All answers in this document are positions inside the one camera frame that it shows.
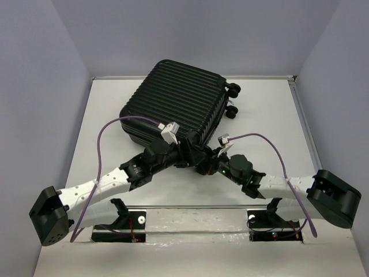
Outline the black hard-shell suitcase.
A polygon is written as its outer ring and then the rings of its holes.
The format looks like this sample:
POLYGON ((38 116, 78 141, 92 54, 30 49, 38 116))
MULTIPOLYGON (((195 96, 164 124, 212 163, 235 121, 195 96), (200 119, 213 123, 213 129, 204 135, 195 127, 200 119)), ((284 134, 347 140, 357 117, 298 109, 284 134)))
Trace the black hard-shell suitcase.
POLYGON ((178 140, 195 132, 196 142, 206 145, 213 136, 230 98, 237 98, 241 87, 223 76, 164 59, 149 72, 121 109, 122 129, 131 140, 147 146, 159 138, 160 131, 142 117, 164 125, 176 122, 178 140))

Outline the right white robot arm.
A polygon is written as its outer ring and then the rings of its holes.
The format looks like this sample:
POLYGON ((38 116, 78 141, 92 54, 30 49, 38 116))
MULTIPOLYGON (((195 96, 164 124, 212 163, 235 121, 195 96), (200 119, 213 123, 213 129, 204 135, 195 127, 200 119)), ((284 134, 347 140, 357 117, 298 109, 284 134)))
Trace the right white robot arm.
POLYGON ((198 165, 203 175, 220 173, 252 199, 269 199, 265 219, 279 226, 292 219, 324 219, 342 229, 353 226, 361 193, 328 170, 308 177, 276 177, 254 170, 244 155, 212 154, 198 165))

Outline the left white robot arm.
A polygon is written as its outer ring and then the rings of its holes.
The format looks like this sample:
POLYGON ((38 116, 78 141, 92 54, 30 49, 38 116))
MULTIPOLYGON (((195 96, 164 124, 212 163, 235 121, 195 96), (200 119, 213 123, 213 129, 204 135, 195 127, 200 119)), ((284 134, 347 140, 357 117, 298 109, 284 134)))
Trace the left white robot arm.
POLYGON ((206 158, 205 146, 191 132, 174 140, 170 132, 151 142, 144 151, 107 174, 74 187, 43 189, 29 217, 42 246, 53 245, 68 234, 75 239, 79 230, 99 224, 121 228, 128 210, 117 194, 130 192, 149 183, 169 167, 193 167, 206 158))

